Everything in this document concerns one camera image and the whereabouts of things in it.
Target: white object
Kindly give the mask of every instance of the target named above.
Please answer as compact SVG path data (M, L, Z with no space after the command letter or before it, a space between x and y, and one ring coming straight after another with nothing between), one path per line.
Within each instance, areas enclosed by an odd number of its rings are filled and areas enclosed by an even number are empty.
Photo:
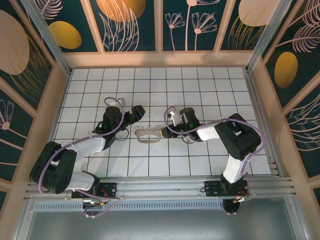
M215 128L216 124L210 124L208 126L204 126L196 131L199 138L202 141L207 141L209 139L219 139L219 134L217 133L217 130Z
M171 111L169 114L171 115L169 120L173 121L174 126L177 126L177 124L180 122L180 116L176 114L175 111Z
M101 152L104 149L106 140L103 137L90 138L80 143L74 144L67 149L74 150L76 152L75 161L79 161L90 154Z
M120 98L118 99L118 101L121 103L121 105L122 105L123 107L126 106L126 100L125 100L123 97L120 97ZM110 107L111 107L111 106L114 106L114 107L117 107L117 108L119 108L119 109L121 108L121 106L119 105L119 103L116 102L116 101L111 102L109 105L110 105Z
M231 183L234 184L236 181L238 181L240 178L242 178L242 175L240 174L241 169L243 165L247 162L247 160L238 160L233 158L229 155L228 162L226 164L226 168L223 172L223 176L225 179Z
M83 171L74 171L71 176L70 183L65 190L83 190L88 191L91 189L95 182L95 178Z

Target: metal vent grille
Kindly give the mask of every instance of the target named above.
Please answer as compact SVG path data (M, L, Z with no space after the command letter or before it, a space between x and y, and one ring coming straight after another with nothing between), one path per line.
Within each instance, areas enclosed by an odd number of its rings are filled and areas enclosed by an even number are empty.
M88 211L101 211L112 203L104 206L92 206ZM163 201L123 201L115 205L111 211L149 211L149 210L190 210L220 209L222 200L163 200ZM79 202L37 202L35 212L77 212L82 211Z

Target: black cable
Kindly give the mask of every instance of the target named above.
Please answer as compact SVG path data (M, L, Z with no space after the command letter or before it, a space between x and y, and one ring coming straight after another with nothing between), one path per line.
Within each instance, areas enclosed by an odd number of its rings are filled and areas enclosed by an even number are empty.
M126 140L128 137L129 137L129 130L128 130L128 128L125 128L125 130L127 131L127 135L126 135L126 137L125 137L125 139L122 139L122 138L116 138L115 140L117 140L117 141L120 141L120 142L122 142L122 141L124 141L124 140Z

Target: dark teal wallpaper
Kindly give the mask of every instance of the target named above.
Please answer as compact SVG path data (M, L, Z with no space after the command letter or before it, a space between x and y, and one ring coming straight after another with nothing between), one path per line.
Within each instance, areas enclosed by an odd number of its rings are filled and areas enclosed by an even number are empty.
M155 51L154 0L90 0L106 52Z
M320 85L287 115L292 136L309 178L320 174Z
M262 53L262 58L264 58L264 57L266 56L266 54L268 53L271 45L273 44L275 38L278 36L278 33L279 33L280 30L282 29L284 23L286 22L289 14L291 13L291 11L292 11L292 9L294 8L294 6L295 6L296 3L297 3L297 0L292 0L292 2L291 2L291 4L290 4L290 7L289 7L288 11L285 13L285 15L284 15L284 17L283 17L283 19L282 19L282 21L281 21L278 29L275 31L275 33L273 34L270 42L268 43L268 45L266 46L264 52Z
M320 3L305 0L266 68L282 107L320 71Z
M0 90L0 179L11 181L33 118Z
M236 0L221 50L253 50L277 1Z
M62 52L97 52L80 0L37 0L36 4Z
M0 1L0 78L37 109L51 69L14 8Z
M6 196L7 196L6 192L0 191L0 212L1 212L2 206L4 205Z
M163 50L213 50L226 2L164 0Z

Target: white tile floor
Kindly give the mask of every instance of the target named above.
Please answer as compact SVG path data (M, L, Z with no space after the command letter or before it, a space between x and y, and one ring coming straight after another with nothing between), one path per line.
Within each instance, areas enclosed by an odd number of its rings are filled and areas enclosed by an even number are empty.
M88 135L102 121L105 97L125 98L125 111L132 105L143 105L146 114L131 126L128 139L75 164L74 170L99 177L210 176L223 172L228 153L219 139L194 144L181 139L162 138L152 144L136 140L132 133L135 126L164 126L168 106L177 106L178 111L192 106L202 122L238 112L258 126L240 67L75 69L54 140L66 144ZM124 131L117 137L126 135ZM271 174L264 151L252 158L246 171Z

